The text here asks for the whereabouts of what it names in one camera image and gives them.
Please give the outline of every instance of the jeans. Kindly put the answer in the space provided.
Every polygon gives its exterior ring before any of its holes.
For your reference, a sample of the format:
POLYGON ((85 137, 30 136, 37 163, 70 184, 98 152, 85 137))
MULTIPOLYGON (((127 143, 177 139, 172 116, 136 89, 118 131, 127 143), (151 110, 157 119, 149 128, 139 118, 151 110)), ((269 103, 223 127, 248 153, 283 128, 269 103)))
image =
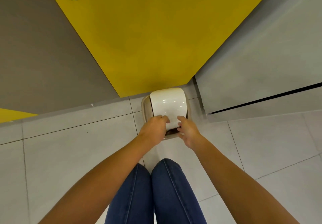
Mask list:
POLYGON ((158 224, 206 224, 181 167, 170 159, 151 175, 137 164, 110 203, 105 224, 152 224, 154 210, 158 224))

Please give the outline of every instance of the forearm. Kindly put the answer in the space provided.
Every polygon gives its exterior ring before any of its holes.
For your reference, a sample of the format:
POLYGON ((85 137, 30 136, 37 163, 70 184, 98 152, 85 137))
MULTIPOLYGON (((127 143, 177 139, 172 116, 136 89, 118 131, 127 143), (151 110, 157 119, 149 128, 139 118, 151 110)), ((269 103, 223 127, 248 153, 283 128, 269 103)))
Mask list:
POLYGON ((257 181, 200 136, 194 145, 210 180, 235 221, 240 223, 298 223, 257 181))
POLYGON ((40 223, 95 223, 125 178, 151 148, 145 138, 136 137, 82 177, 40 223))

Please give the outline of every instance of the person's left hand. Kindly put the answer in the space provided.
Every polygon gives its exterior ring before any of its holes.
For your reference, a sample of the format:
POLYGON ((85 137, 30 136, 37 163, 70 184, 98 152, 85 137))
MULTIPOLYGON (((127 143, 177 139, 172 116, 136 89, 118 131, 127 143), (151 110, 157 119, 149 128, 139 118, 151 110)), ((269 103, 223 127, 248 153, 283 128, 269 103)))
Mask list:
POLYGON ((167 116, 151 117, 141 128, 138 136, 148 140, 152 146, 159 144, 166 134, 166 123, 170 123, 167 116))

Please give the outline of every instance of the black stripe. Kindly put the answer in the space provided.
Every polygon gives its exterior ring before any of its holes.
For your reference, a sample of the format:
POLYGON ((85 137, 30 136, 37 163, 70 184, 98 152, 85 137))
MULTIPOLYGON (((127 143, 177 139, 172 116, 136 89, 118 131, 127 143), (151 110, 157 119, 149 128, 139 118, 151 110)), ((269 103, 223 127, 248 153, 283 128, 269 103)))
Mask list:
POLYGON ((277 95, 274 95, 274 96, 270 96, 270 97, 267 97, 267 98, 258 99, 258 100, 252 101, 252 102, 243 103, 243 104, 240 104, 240 105, 237 105, 237 106, 234 106, 234 107, 225 108, 225 109, 222 109, 222 110, 211 112, 208 115, 216 114, 216 113, 223 112, 223 111, 226 111, 226 110, 230 110, 230 109, 233 109, 233 108, 243 107, 243 106, 250 105, 250 104, 253 104, 253 103, 259 103, 259 102, 263 102, 263 101, 266 101, 266 100, 279 98, 279 97, 290 95, 290 94, 297 93, 297 92, 303 92, 303 91, 310 90, 310 89, 317 88, 317 87, 322 87, 322 82, 314 84, 314 85, 310 85, 310 86, 307 86, 307 87, 298 88, 298 89, 295 89, 295 90, 292 90, 292 91, 289 91, 289 92, 283 92, 283 93, 280 93, 280 94, 277 94, 277 95))

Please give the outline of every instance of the jeans seam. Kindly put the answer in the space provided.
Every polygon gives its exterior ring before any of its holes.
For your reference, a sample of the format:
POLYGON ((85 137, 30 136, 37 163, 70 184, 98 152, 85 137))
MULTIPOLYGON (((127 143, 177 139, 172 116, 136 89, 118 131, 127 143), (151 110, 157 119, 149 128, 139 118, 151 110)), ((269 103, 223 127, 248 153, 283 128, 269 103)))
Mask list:
POLYGON ((175 189, 175 193, 177 194, 177 197, 178 197, 178 199, 179 199, 179 201, 180 201, 180 203, 181 203, 181 206, 182 206, 182 208, 183 208, 183 210, 184 210, 184 212, 185 212, 185 214, 186 214, 186 216, 187 216, 187 219, 188 219, 189 223, 190 223, 190 224, 192 224, 192 221, 191 221, 191 220, 190 220, 190 218, 189 218, 189 215, 188 215, 188 213, 187 213, 187 210, 185 209, 184 204, 183 204, 183 202, 182 202, 182 200, 181 200, 181 198, 180 198, 180 196, 179 196, 179 193, 178 193, 178 191, 177 191, 177 189, 176 189, 176 187, 175 187, 175 184, 174 184, 174 182, 173 182, 173 180, 172 180, 172 178, 171 178, 171 174, 170 174, 170 172, 169 172, 169 169, 168 169, 168 167, 167 167, 167 164, 166 164, 165 160, 162 160, 162 161, 163 161, 163 163, 164 163, 164 165, 165 165, 165 167, 166 167, 166 169, 167 169, 167 172, 168 172, 168 175, 169 175, 169 177, 170 177, 171 183, 172 183, 172 185, 173 185, 173 187, 174 187, 174 189, 175 189))
POLYGON ((134 188, 135 188, 135 182, 136 182, 137 174, 138 174, 138 165, 136 165, 136 168, 137 168, 137 170, 135 171, 133 188, 132 188, 132 191, 130 193, 130 202, 129 202, 128 210, 127 210, 127 213, 126 213, 126 218, 125 218, 125 222, 124 222, 125 224, 127 223, 128 215, 130 213, 130 208, 131 208, 131 204, 132 204, 132 199, 133 199, 133 194, 134 194, 134 188))

